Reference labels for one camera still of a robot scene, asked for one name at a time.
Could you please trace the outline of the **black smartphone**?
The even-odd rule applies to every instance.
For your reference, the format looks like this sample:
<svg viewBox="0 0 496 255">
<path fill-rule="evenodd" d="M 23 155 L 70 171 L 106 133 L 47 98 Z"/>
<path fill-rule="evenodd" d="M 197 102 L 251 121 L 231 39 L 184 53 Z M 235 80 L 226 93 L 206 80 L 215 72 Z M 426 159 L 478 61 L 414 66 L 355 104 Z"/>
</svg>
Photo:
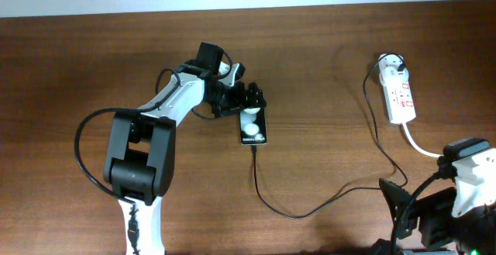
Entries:
<svg viewBox="0 0 496 255">
<path fill-rule="evenodd" d="M 240 142 L 244 146 L 267 143 L 265 111 L 262 108 L 244 109 L 239 114 Z"/>
</svg>

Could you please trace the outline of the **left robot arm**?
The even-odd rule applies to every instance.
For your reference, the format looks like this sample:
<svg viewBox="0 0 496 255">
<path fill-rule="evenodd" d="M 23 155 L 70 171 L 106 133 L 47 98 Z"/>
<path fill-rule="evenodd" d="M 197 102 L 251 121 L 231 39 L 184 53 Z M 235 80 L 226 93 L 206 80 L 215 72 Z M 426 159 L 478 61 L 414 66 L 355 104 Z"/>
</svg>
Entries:
<svg viewBox="0 0 496 255">
<path fill-rule="evenodd" d="M 116 112 L 103 178 L 120 198 L 128 254 L 164 254 L 160 206 L 174 175 L 177 127 L 202 102 L 215 118 L 266 108 L 263 92 L 240 79 L 245 67 L 222 70 L 226 52 L 203 42 L 196 58 L 181 64 L 169 83 L 145 105 Z"/>
</svg>

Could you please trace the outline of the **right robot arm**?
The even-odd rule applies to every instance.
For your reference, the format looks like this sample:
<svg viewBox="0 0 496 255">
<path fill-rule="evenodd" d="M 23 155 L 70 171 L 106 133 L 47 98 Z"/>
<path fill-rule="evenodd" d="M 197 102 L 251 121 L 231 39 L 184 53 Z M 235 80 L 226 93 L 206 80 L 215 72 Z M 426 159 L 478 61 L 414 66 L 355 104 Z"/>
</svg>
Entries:
<svg viewBox="0 0 496 255">
<path fill-rule="evenodd" d="M 429 253 L 450 243 L 458 254 L 495 253 L 495 148 L 486 139 L 464 138 L 443 148 L 437 166 L 412 193 L 379 180 L 393 228 L 369 254 L 410 254 L 398 241 L 416 229 Z"/>
</svg>

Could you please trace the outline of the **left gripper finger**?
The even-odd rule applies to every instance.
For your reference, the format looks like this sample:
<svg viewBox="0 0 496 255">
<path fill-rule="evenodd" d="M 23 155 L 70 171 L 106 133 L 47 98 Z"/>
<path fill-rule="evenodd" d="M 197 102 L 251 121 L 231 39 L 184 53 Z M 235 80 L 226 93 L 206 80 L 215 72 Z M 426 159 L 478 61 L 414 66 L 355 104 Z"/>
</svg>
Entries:
<svg viewBox="0 0 496 255">
<path fill-rule="evenodd" d="M 241 107 L 222 107 L 212 106 L 212 114 L 215 118 L 224 118 L 232 115 L 239 114 L 243 109 Z"/>
<path fill-rule="evenodd" d="M 242 107 L 243 109 L 265 109 L 267 107 L 264 93 L 255 82 L 249 83 L 243 89 Z"/>
</svg>

